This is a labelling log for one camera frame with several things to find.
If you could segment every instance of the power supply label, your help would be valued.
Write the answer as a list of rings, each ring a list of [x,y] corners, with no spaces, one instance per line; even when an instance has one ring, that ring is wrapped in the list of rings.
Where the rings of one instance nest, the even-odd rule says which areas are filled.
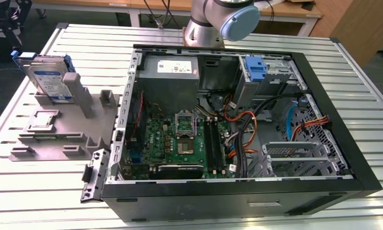
[[[159,62],[159,73],[192,73],[192,62],[161,60]]]
[[[63,83],[63,75],[57,71],[35,71],[38,82],[47,95],[55,100],[72,99],[72,93]]]

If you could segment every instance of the aluminum extrusion table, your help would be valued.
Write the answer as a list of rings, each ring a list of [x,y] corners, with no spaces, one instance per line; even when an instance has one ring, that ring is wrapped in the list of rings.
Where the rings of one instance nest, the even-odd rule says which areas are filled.
[[[41,54],[68,52],[89,91],[120,93],[135,43],[181,45],[183,32],[71,24],[55,30]],[[305,53],[383,186],[383,96],[342,44],[326,38],[261,34],[225,44],[226,48]],[[0,229],[383,229],[383,190],[312,216],[124,223],[105,203],[80,203],[88,161],[8,160],[38,104],[35,92],[26,78],[0,117]]]

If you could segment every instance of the cable connector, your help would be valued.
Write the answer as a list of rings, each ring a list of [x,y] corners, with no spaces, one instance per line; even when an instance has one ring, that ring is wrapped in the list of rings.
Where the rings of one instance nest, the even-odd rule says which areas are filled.
[[[300,98],[298,99],[298,109],[305,111],[305,110],[308,110],[306,106],[308,106],[308,100]]]
[[[326,115],[326,119],[328,119],[328,122],[325,124],[322,124],[321,126],[322,126],[324,129],[329,130],[333,127],[333,122],[330,120],[330,116],[329,115]]]
[[[164,29],[164,23],[157,19],[156,24],[159,25],[159,28],[163,30]]]
[[[301,130],[306,135],[309,135],[309,131],[306,130],[306,127],[305,127],[305,122],[301,122]]]

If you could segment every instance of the black cable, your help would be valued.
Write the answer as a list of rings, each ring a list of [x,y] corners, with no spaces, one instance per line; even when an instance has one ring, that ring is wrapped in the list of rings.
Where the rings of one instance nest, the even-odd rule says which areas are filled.
[[[147,16],[151,18],[151,20],[153,20],[153,18],[151,17],[149,14],[147,14]],[[156,18],[161,18],[164,15],[161,14],[160,16],[157,16]]]
[[[238,138],[234,138],[234,148],[236,148],[236,153],[237,153],[236,177],[241,178],[241,173],[242,173],[242,171],[241,171],[241,157],[238,155],[237,147],[238,147]]]
[[[172,22],[172,19],[173,19],[173,18],[171,17],[169,22],[167,22],[164,26],[167,26],[167,25]]]
[[[207,102],[208,102],[208,105],[209,105],[211,109],[212,109],[213,112],[217,114],[217,116],[223,116],[223,115],[220,114],[221,111],[217,111],[217,109],[215,108],[215,105],[213,105],[213,103],[212,103],[212,101],[211,101],[211,99],[212,99],[212,94],[213,94],[215,92],[226,92],[226,91],[225,91],[225,90],[211,90],[211,91],[207,93]]]
[[[167,18],[168,18],[168,14],[169,14],[169,9],[171,9],[171,0],[168,0],[168,10],[167,10],[164,22],[161,23],[163,25],[165,25],[165,23],[167,23]]]
[[[281,95],[277,95],[277,96],[273,96],[272,98],[266,99],[261,104],[260,106],[256,108],[256,110],[253,111],[254,115],[258,116],[258,114],[262,112],[262,110],[274,102],[277,101],[278,99],[281,98],[285,98],[285,97],[294,97],[294,98],[300,98],[304,96],[304,92],[297,92],[297,93],[286,93],[286,94],[281,94]],[[245,129],[248,128],[249,124],[252,122],[252,119],[248,119],[245,122],[244,122],[244,125],[242,125],[242,128],[241,130],[238,131],[238,135],[237,135],[237,138],[234,139],[234,147],[236,147],[236,154],[240,155],[241,157],[241,161],[242,161],[242,164],[241,167],[242,168],[246,168],[248,167],[248,161],[246,161],[246,156],[245,156],[245,150],[242,147],[242,134],[244,134],[244,131]]]
[[[149,20],[152,20],[152,21],[153,21],[153,18],[151,17],[151,15],[149,15],[149,14],[147,14],[147,16],[148,16]]]
[[[273,25],[273,22],[274,22],[274,7],[273,7],[273,4],[270,4],[270,1],[269,0],[265,0],[268,2],[268,4],[270,5],[272,7],[272,17],[270,17],[270,26]]]
[[[144,0],[144,2],[145,2],[147,7],[148,7],[148,9],[149,9],[149,11],[151,11],[151,14],[152,14],[152,17],[153,17],[155,22],[159,23],[159,19],[157,19],[157,17],[155,16],[155,13],[152,12],[152,9],[151,9],[151,7],[149,7],[149,4],[148,4],[147,0]]]
[[[177,25],[177,28],[180,29],[180,25],[177,24],[177,21],[176,21],[176,19],[175,19],[175,17],[173,17],[172,11],[171,11],[171,9],[169,9],[169,7],[168,7],[165,1],[161,0],[161,2],[164,3],[164,5],[165,5],[165,7],[167,7],[167,10],[168,10],[168,12],[169,12],[169,14],[171,14],[171,17],[173,18],[173,21],[175,21],[175,23],[176,23],[176,25]]]

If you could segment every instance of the sticker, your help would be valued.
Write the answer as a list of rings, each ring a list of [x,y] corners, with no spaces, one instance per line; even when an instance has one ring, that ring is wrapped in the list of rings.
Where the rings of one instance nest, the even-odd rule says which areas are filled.
[[[128,6],[127,4],[121,4],[121,3],[109,3],[111,6]]]
[[[237,107],[237,105],[234,104],[234,102],[230,102],[230,103],[229,103],[229,106],[230,106],[233,109],[236,109],[236,107]]]
[[[306,17],[308,17],[308,18],[320,18],[320,17],[321,17],[321,15],[316,15],[316,14],[308,14],[308,15],[306,15]]]
[[[72,94],[63,83],[61,73],[57,71],[35,71],[36,80],[47,95],[55,100],[69,100]]]
[[[230,164],[229,171],[230,172],[236,172],[237,171],[237,166]]]
[[[192,73],[192,62],[161,60],[159,73]]]

